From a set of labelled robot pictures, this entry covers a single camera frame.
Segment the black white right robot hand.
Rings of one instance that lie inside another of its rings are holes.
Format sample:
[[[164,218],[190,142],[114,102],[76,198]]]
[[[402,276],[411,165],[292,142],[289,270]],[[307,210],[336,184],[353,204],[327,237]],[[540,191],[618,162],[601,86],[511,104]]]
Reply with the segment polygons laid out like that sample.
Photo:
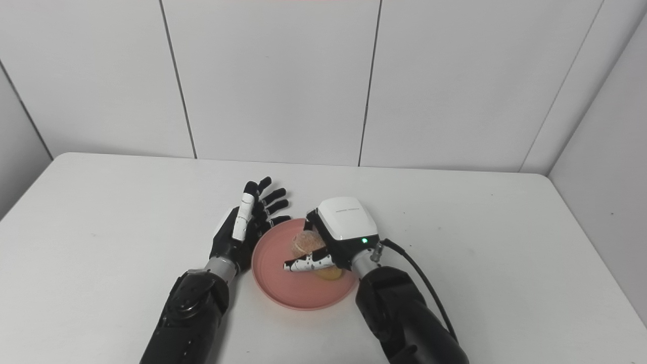
[[[307,213],[293,244],[300,253],[283,268],[304,272],[336,267],[362,279],[380,266],[379,241],[374,219],[357,198],[330,198]]]

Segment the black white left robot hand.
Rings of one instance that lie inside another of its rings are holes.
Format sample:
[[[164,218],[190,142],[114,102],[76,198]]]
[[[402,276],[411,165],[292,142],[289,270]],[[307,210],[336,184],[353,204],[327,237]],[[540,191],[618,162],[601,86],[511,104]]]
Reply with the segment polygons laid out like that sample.
[[[289,221],[277,212],[289,207],[287,190],[269,191],[272,178],[245,184],[240,204],[222,220],[212,240],[206,270],[223,279],[233,278],[251,267],[252,255],[260,238],[273,226]]]

